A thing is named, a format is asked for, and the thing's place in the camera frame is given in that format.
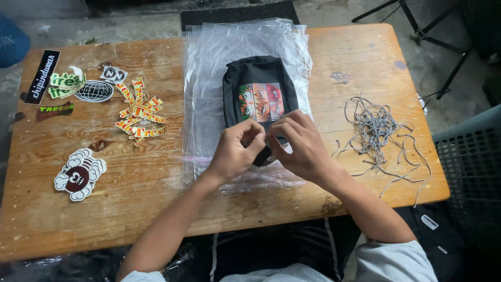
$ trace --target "black bag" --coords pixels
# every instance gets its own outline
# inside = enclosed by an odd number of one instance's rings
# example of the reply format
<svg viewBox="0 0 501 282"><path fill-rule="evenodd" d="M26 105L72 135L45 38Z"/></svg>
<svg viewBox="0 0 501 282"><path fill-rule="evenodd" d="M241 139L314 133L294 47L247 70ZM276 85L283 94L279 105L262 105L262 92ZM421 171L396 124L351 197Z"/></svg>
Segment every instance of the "black bag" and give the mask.
<svg viewBox="0 0 501 282"><path fill-rule="evenodd" d="M285 114L298 109L296 90L285 70L282 59L272 56L254 56L226 65L223 76L223 111L226 127L248 118L259 122L268 132L270 126ZM277 136L280 144L287 141ZM253 162L265 166L274 161L266 146Z"/></svg>

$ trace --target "string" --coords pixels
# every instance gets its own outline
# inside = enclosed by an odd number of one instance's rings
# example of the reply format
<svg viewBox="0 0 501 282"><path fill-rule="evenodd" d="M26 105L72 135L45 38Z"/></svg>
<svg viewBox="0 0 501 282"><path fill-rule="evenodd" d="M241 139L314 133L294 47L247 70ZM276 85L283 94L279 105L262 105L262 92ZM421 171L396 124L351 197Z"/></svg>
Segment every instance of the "string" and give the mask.
<svg viewBox="0 0 501 282"><path fill-rule="evenodd" d="M355 113L353 115L353 120L350 120L348 118L347 113L346 113L346 109L348 107L349 102L355 103ZM397 122L391 115L390 106L388 106L388 105L381 106L381 105L375 104L375 103L369 101L368 99L363 98L362 93L360 93L359 96L352 97L348 101L346 101L345 108L344 108L344 114L345 114L345 118L347 121L349 121L350 123L352 123L356 127L358 127L359 133L357 135L353 136L346 143L346 145L341 150L341 153L348 151L348 150L354 150L354 151L358 152L358 154L360 154L360 155L368 154L369 156L371 156L371 159L372 159L372 160L364 160L363 161L363 162L372 164L372 166L370 168L368 168L366 171L364 171L362 173L353 174L352 176L360 176L360 175L365 174L369 170L376 168L377 171L382 171L385 174L397 177L396 179L391 180L386 185L386 187L381 192L381 195L379 196L380 198L383 197L384 192L388 189L390 184L393 182L399 181L401 179L407 180L407 181L412 182L412 183L424 181L416 193L416 198L414 201L414 207L416 207L419 192L421 192L421 189L425 186L426 182L428 182L428 180L431 178L431 168L428 165L428 162L426 161L425 157L417 150L416 139L412 136L412 133L414 132L414 125L410 122L404 122L404 123ZM397 135L398 137L404 137L404 139L402 140L402 143L399 143L391 136L398 129L406 129L409 131L408 134L398 134ZM426 167L429 170L429 176L426 180L424 178L419 179L419 180L414 180L414 179L410 179L407 177L407 175L410 172L417 169L421 165L421 163L415 164L407 158L407 149L405 148L405 141L408 138L411 138L414 140L414 150L423 159L424 164L426 165ZM352 144L352 142L354 140L359 141L361 145L354 146ZM385 159L384 153L382 151L382 147L385 146L386 144L388 144L388 142L390 140L392 142L398 144L399 147L401 147L400 153L398 154L397 163L398 164L400 163L401 156L403 155L404 159L410 165L415 166L415 168L412 168L404 175L390 173L390 172L387 172L381 168L381 165L387 162ZM338 148L332 153L331 157L341 147L339 140L336 140L336 142L338 143Z"/></svg>

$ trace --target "black mat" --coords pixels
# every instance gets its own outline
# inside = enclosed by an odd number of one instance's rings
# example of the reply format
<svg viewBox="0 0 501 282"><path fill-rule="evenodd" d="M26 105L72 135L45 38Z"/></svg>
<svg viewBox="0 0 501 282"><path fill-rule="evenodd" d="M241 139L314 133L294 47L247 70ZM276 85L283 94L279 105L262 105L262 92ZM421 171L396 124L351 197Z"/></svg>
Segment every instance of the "black mat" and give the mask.
<svg viewBox="0 0 501 282"><path fill-rule="evenodd" d="M298 15L292 1L283 1L259 6L186 11L181 13L181 28L199 26L202 23L238 23L269 18L292 20L299 25Z"/></svg>

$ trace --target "hand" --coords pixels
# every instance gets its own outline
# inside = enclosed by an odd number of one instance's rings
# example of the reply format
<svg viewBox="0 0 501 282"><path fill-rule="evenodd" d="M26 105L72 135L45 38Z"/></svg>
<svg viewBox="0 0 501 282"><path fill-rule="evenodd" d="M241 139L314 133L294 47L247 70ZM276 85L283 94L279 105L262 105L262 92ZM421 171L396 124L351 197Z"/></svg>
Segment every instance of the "hand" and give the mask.
<svg viewBox="0 0 501 282"><path fill-rule="evenodd" d="M209 167L203 174L217 179L218 187L248 169L265 147L265 128L253 119L225 129Z"/></svg>
<svg viewBox="0 0 501 282"><path fill-rule="evenodd" d="M291 144L292 154L287 153L275 138L280 134ZM319 186L340 167L327 153L310 116L301 110L290 112L275 122L268 131L267 140L272 147L272 155L286 169Z"/></svg>

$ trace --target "orange-haired anime character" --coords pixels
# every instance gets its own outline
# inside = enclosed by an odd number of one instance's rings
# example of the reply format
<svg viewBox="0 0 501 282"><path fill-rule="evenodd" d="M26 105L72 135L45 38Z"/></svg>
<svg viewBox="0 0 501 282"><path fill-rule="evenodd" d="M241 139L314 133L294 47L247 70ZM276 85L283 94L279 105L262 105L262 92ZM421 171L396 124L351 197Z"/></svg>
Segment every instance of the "orange-haired anime character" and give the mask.
<svg viewBox="0 0 501 282"><path fill-rule="evenodd" d="M270 113L272 120L279 120L284 114L284 102L282 101L282 92L279 83L267 83L266 90L268 101L270 102Z"/></svg>
<svg viewBox="0 0 501 282"><path fill-rule="evenodd" d="M272 120L270 114L270 102L268 102L268 93L266 84L253 83L254 102L256 106L256 118L258 122Z"/></svg>
<svg viewBox="0 0 501 282"><path fill-rule="evenodd" d="M254 105L254 94L251 86L252 84L242 85L238 91L242 121L248 118L256 119L256 107Z"/></svg>

